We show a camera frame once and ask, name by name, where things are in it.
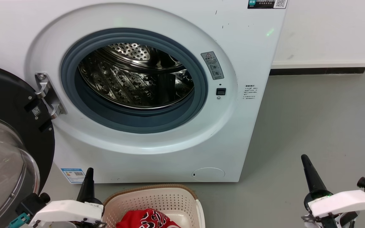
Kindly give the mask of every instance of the stainless steel drum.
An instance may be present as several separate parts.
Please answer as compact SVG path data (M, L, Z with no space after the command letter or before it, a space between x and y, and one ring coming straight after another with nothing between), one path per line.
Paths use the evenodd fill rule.
M137 43L116 43L97 49L78 68L94 92L128 108L169 107L194 89L191 75L177 59Z

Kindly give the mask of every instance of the qr code sticker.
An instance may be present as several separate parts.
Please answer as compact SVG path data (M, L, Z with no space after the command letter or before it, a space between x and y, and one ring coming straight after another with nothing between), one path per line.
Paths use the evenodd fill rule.
M40 111L40 109L39 109L39 107L38 107L38 106L36 106L36 107L32 110L32 112L33 112L33 114L35 115L35 117L37 117L37 116L41 113L41 111Z
M275 0L274 9L285 9L288 0Z

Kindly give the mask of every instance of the warning label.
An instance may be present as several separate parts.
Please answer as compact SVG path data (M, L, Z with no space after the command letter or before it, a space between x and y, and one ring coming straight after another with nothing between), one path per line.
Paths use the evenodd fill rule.
M204 52L201 53L201 56L209 68L212 79L218 80L224 78L221 66L214 52Z
M256 99L256 94L258 91L258 87L251 84L245 85L245 91L243 92L243 99L244 100L253 100Z
M72 184L81 184L84 181L85 174L82 169L61 169L61 171Z

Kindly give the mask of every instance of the white wall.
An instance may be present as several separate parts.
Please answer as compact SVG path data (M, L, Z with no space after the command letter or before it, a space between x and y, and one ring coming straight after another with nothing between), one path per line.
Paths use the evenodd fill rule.
M273 69L365 67L364 0L289 0Z

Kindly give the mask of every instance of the floor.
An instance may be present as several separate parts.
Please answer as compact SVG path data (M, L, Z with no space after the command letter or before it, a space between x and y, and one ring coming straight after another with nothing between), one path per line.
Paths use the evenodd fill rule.
M309 155L328 190L355 190L365 177L365 73L272 76L268 80L239 183L188 183L209 228L304 227L308 193L302 154ZM142 184L96 185L109 195ZM52 200L75 199L56 166L44 191ZM365 212L356 222L365 227Z

